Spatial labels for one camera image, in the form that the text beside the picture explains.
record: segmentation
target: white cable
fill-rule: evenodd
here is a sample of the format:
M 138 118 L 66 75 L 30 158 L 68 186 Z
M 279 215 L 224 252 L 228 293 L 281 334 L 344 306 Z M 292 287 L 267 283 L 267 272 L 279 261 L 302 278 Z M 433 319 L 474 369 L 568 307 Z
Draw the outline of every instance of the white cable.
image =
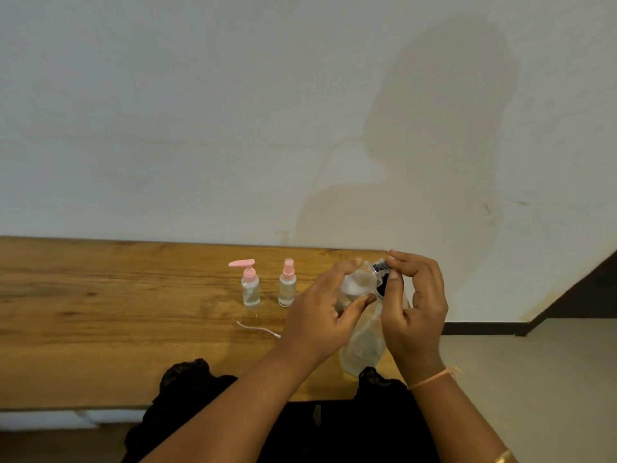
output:
M 246 328 L 247 330 L 262 330 L 262 331 L 267 331 L 269 334 L 273 334 L 275 335 L 277 338 L 280 338 L 281 335 L 278 333 L 274 333 L 273 331 L 270 331 L 268 328 L 262 328 L 262 327 L 247 327 L 246 325 L 243 325 L 240 322 L 236 322 L 238 325 L 240 325 L 243 328 Z

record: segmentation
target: floor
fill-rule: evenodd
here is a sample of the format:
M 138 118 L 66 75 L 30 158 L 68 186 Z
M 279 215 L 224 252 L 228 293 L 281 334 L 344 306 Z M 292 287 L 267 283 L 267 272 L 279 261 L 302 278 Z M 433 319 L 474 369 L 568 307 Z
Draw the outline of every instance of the floor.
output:
M 459 383 L 525 463 L 617 453 L 617 319 L 548 319 L 526 338 L 444 336 Z M 0 434 L 5 463 L 107 463 L 129 425 Z

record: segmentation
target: person's left hand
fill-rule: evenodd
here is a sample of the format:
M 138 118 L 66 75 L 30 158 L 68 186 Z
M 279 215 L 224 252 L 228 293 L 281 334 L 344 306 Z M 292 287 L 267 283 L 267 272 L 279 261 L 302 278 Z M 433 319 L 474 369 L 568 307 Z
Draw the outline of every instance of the person's left hand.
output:
M 347 344 L 362 312 L 376 300 L 374 294 L 360 297 L 340 317 L 335 310 L 336 291 L 345 275 L 353 273 L 361 263 L 356 259 L 333 265 L 295 298 L 279 343 L 294 360 L 315 368 Z

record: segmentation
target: wooden table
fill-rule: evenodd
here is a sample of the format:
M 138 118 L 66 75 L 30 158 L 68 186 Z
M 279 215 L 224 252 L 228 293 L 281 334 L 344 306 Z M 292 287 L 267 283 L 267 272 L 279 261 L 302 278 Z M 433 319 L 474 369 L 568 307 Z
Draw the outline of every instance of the wooden table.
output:
M 277 341 L 276 302 L 287 257 L 298 290 L 341 259 L 376 260 L 372 250 L 52 240 L 0 237 L 0 409 L 145 407 L 177 362 L 204 358 L 215 375 L 240 375 Z M 242 304 L 238 268 L 255 258 L 262 300 Z M 386 353 L 379 367 L 399 377 Z M 294 400 L 343 399 L 357 379 L 336 354 Z

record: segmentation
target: forearm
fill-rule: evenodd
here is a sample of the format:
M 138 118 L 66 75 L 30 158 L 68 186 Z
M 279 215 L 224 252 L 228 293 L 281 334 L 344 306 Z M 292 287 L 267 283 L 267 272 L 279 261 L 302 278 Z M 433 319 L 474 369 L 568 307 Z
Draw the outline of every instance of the forearm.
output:
M 422 360 L 403 373 L 408 385 L 445 369 L 440 358 Z M 506 446 L 450 374 L 412 391 L 443 463 L 493 463 Z
M 311 370 L 275 347 L 144 462 L 256 461 L 283 406 Z

